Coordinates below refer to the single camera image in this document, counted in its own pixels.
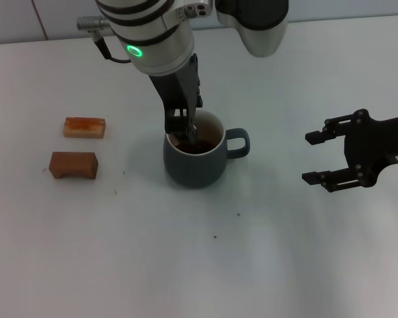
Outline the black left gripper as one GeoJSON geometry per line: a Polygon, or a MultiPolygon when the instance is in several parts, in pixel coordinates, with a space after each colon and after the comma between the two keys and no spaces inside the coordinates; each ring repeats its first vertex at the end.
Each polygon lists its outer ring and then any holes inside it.
{"type": "Polygon", "coordinates": [[[165,111],[165,132],[186,134],[190,144],[197,141],[196,110],[203,107],[195,53],[177,71],[164,76],[149,76],[165,111]]]}

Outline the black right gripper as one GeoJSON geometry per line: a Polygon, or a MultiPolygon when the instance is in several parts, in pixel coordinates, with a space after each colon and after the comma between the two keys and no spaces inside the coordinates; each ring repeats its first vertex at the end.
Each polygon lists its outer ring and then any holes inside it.
{"type": "Polygon", "coordinates": [[[350,168],[308,172],[302,179],[320,184],[329,193],[354,187],[372,187],[381,171],[398,164],[398,117],[384,121],[372,119],[368,110],[326,119],[321,131],[305,134],[311,145],[344,136],[344,154],[350,168]]]}

